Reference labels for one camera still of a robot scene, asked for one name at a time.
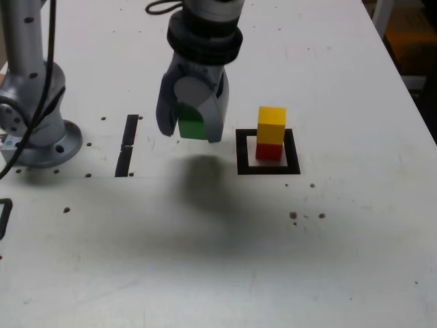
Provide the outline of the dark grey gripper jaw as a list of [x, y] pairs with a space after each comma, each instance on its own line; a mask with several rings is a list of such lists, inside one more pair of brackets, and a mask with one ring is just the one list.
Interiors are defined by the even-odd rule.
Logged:
[[174, 85], [181, 77], [182, 73], [177, 68], [169, 68], [160, 84], [156, 121], [160, 132], [168, 137], [174, 134], [178, 121], [178, 99], [174, 92]]

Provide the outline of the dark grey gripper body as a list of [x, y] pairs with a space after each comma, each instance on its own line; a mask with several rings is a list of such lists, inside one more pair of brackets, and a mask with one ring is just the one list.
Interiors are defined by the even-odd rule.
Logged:
[[204, 82], [211, 90], [227, 89], [227, 73], [224, 66], [198, 64], [173, 52], [169, 65], [169, 89], [173, 90], [182, 77], [194, 77]]

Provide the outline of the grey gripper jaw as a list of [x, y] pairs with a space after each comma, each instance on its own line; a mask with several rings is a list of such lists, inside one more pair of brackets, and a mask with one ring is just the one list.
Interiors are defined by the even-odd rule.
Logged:
[[211, 90], [194, 77], [184, 77], [175, 84], [174, 92], [180, 137], [220, 142], [229, 102], [228, 80], [226, 90]]

